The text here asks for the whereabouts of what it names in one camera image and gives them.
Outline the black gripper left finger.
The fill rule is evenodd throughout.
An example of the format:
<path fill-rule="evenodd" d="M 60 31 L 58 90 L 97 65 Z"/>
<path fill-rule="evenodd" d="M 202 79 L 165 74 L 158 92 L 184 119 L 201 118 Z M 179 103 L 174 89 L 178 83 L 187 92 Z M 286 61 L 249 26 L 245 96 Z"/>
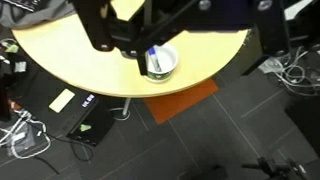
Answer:
<path fill-rule="evenodd" d="M 108 28 L 113 14 L 111 0 L 71 0 L 91 45 L 98 51 L 110 52 L 114 43 Z"/>

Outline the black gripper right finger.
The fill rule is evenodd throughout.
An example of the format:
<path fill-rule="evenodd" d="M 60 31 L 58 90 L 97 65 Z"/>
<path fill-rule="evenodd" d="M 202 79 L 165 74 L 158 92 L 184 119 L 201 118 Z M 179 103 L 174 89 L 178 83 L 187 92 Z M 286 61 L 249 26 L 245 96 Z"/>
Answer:
<path fill-rule="evenodd" d="M 290 50 L 283 0 L 252 2 L 253 27 L 243 45 L 242 75 L 249 75 L 266 60 L 286 56 Z"/>

